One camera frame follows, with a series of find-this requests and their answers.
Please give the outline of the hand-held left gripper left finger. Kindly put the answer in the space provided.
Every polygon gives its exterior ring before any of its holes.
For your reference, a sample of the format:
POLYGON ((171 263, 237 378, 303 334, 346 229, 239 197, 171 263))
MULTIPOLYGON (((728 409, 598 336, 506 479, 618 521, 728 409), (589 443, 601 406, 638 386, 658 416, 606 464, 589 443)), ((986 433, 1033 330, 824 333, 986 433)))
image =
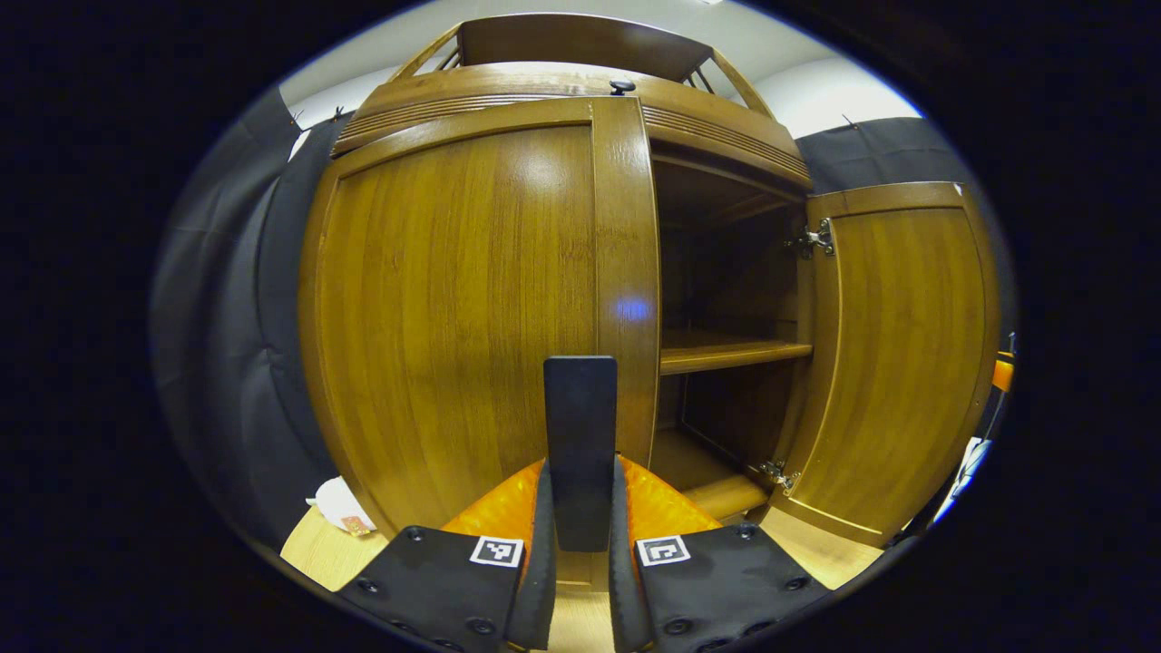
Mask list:
POLYGON ((528 464, 444 528, 403 528, 337 595, 430 652, 546 650, 556 596, 548 464, 528 464))

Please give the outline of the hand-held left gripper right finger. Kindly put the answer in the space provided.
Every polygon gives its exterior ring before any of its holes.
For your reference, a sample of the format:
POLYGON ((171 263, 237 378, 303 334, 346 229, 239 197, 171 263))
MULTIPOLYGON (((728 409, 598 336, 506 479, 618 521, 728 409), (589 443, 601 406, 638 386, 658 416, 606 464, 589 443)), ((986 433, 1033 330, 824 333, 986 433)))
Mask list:
POLYGON ((610 615, 618 652, 755 652, 830 594, 757 524, 724 525, 637 462, 615 459, 610 615))

